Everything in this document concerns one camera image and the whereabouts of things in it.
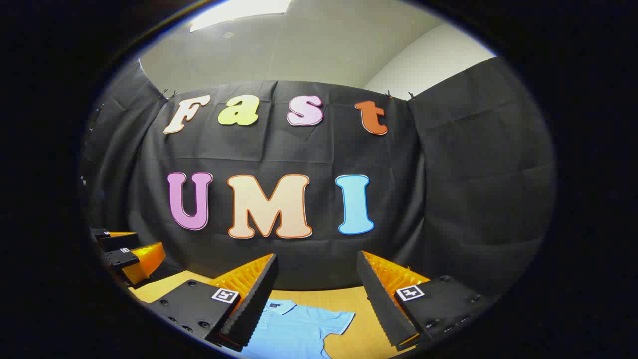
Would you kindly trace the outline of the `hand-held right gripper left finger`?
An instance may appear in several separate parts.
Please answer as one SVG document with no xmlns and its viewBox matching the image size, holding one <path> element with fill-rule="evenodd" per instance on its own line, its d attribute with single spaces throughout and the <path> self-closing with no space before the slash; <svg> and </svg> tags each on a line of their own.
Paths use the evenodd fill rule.
<svg viewBox="0 0 638 359">
<path fill-rule="evenodd" d="M 149 309 L 192 336 L 241 352 L 273 290 L 278 264 L 277 254 L 268 254 L 206 283 L 187 280 Z"/>
</svg>

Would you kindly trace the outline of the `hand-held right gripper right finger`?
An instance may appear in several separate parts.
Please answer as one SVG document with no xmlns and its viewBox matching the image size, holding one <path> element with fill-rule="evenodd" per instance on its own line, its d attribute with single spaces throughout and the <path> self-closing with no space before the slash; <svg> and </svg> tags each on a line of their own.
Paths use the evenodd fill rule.
<svg viewBox="0 0 638 359">
<path fill-rule="evenodd" d="M 449 275 L 428 279 L 369 252 L 357 271 L 390 345 L 431 347 L 487 309 L 487 297 Z"/>
</svg>

